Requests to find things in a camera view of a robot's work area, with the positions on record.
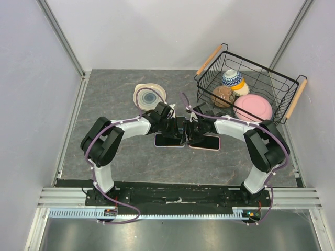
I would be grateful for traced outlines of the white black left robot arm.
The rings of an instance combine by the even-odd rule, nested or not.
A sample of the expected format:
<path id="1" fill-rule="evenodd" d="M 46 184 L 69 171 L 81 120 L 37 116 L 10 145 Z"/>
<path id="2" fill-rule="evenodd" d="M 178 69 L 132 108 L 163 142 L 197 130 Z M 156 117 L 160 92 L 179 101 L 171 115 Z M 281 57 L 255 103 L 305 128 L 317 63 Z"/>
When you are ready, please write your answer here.
<path id="1" fill-rule="evenodd" d="M 98 190 L 97 200 L 104 206 L 115 200 L 115 184 L 110 163 L 122 140 L 134 136 L 159 133 L 178 146 L 186 143 L 186 118 L 177 117 L 174 109 L 159 102 L 153 109 L 126 120 L 109 120 L 99 117 L 80 144 L 85 160 L 93 172 L 93 186 Z"/>

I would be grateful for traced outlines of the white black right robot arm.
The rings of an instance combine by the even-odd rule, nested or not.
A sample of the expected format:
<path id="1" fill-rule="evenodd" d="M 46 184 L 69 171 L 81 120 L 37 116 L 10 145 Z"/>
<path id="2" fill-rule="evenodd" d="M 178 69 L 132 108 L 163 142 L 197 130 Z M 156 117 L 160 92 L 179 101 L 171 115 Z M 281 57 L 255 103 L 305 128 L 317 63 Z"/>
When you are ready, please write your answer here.
<path id="1" fill-rule="evenodd" d="M 196 115 L 196 132 L 208 130 L 245 142 L 253 164 L 247 178 L 240 186 L 240 200 L 246 206 L 258 201 L 259 195 L 277 170 L 288 164 L 290 150 L 277 127 L 270 120 L 248 122 L 229 115 L 203 114 L 202 110 L 186 104 L 186 109 Z"/>

